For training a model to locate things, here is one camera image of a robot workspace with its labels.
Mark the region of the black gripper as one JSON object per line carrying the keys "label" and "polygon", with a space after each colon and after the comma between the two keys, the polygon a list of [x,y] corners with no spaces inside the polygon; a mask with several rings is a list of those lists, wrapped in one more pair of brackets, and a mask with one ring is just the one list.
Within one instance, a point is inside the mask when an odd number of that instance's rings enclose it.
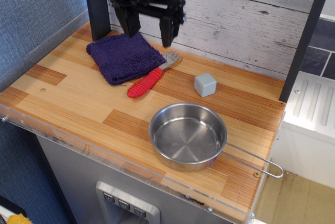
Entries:
{"label": "black gripper", "polygon": [[166,5],[167,8],[160,8],[160,31],[162,45],[165,48],[171,46],[173,39],[178,36],[180,25],[186,20],[184,14],[185,0],[113,0],[117,2],[115,13],[118,21],[129,38],[134,37],[139,29],[139,5],[148,9],[149,4]]}

